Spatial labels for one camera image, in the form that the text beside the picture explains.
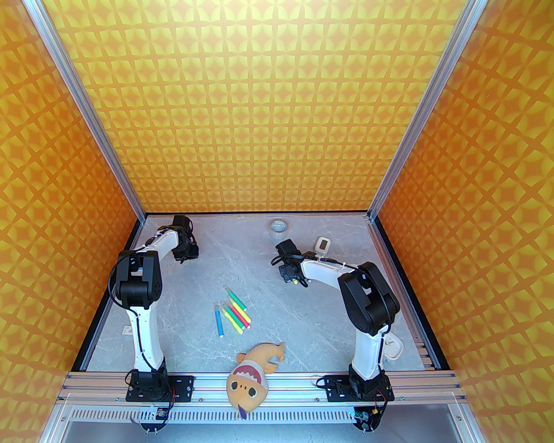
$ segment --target metal grille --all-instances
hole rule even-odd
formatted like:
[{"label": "metal grille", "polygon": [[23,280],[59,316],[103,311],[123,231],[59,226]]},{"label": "metal grille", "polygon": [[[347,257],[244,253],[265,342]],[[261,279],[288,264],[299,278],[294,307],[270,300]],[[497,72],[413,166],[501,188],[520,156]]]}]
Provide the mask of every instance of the metal grille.
[{"label": "metal grille", "polygon": [[[93,421],[102,423],[127,423],[131,419],[141,423],[161,423],[156,420],[156,406],[129,408],[126,406],[73,406],[70,421]],[[322,406],[306,408],[259,408],[247,414],[242,420],[233,408],[175,406],[170,413],[168,423],[236,423],[278,424],[278,423],[353,423],[354,408],[351,406]]]}]

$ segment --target marble tabletop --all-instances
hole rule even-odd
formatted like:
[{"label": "marble tabletop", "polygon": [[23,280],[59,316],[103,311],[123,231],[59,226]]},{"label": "marble tabletop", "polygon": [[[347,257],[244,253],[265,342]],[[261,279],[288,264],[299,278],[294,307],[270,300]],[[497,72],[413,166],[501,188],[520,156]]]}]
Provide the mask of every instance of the marble tabletop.
[{"label": "marble tabletop", "polygon": [[[200,253],[180,264],[170,253],[161,260],[163,292],[158,302],[160,345],[170,372],[227,372],[238,352],[260,342],[286,342],[279,371],[344,371],[351,362],[355,329],[341,294],[314,281],[308,288],[286,284],[270,260],[279,242],[269,224],[287,222],[288,238],[300,251],[314,249],[319,236],[331,239],[328,257],[354,264],[374,262],[384,274],[363,213],[210,214],[193,215]],[[143,242],[172,216],[149,216],[136,242]],[[226,298],[228,285],[248,307],[252,328],[238,335],[223,319],[225,336],[217,335],[213,302]],[[112,306],[88,371],[132,368],[132,337],[122,335],[130,324],[123,309]],[[423,370],[406,321],[400,313],[392,331],[404,343],[398,360],[384,361],[386,370]]]}]

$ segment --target patterned wallpaper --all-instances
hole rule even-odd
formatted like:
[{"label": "patterned wallpaper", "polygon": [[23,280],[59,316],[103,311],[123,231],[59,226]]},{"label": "patterned wallpaper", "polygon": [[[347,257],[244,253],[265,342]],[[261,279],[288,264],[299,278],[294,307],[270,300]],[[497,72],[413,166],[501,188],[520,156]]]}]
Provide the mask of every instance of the patterned wallpaper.
[{"label": "patterned wallpaper", "polygon": [[489,2],[379,217],[490,442],[554,441],[554,2]]},{"label": "patterned wallpaper", "polygon": [[464,0],[45,0],[149,212],[367,209]]},{"label": "patterned wallpaper", "polygon": [[0,48],[0,440],[33,442],[135,216],[18,0]]}]

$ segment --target plush fish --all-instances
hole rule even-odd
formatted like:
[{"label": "plush fish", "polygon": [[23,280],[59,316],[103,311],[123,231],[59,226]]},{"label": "plush fish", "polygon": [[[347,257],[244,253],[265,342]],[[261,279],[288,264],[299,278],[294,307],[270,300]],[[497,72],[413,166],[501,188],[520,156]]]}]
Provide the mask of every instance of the plush fish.
[{"label": "plush fish", "polygon": [[256,409],[268,396],[265,374],[273,374],[277,365],[269,363],[271,357],[285,357],[285,343],[280,345],[262,343],[248,353],[237,355],[238,365],[227,378],[227,398],[232,406],[246,419],[246,414]]}]

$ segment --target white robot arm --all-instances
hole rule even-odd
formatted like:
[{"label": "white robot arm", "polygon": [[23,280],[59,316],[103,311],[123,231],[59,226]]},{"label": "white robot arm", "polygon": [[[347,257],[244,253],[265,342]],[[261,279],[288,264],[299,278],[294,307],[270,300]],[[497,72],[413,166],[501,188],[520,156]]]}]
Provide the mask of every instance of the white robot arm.
[{"label": "white robot arm", "polygon": [[173,224],[162,226],[144,245],[122,251],[115,266],[114,302],[131,320],[135,363],[130,371],[127,401],[160,401],[170,392],[165,358],[160,348],[156,318],[162,293],[160,260],[170,251],[177,261],[198,257],[192,222],[176,215]]},{"label": "white robot arm", "polygon": [[[352,272],[345,265],[325,263],[322,261],[304,260],[302,273],[308,280],[317,280],[341,290],[338,279],[341,275]],[[364,380],[378,376],[383,369],[384,333],[388,325],[383,326],[374,336],[356,329],[356,349],[352,359],[352,368]]]},{"label": "white robot arm", "polygon": [[282,262],[279,272],[285,282],[308,287],[311,280],[321,281],[341,292],[348,317],[356,331],[356,350],[348,368],[349,393],[360,401],[373,401],[376,392],[388,392],[394,399],[383,365],[384,336],[400,311],[398,300],[373,263],[360,266],[339,263],[302,254],[292,240],[276,247],[278,256],[272,265]]},{"label": "white robot arm", "polygon": [[[163,233],[159,230],[149,240],[151,242],[148,245],[143,245],[142,249],[137,251],[137,254],[156,251],[160,261],[179,244],[177,232],[171,229]],[[142,272],[143,269],[139,268],[138,271],[132,272],[131,275],[142,276]],[[158,302],[155,301],[148,308],[134,306],[132,309],[137,315],[133,311],[126,310],[131,321],[135,345],[134,368],[141,372],[159,369],[163,363],[163,352],[160,348],[160,339],[158,337],[157,308]]]}]

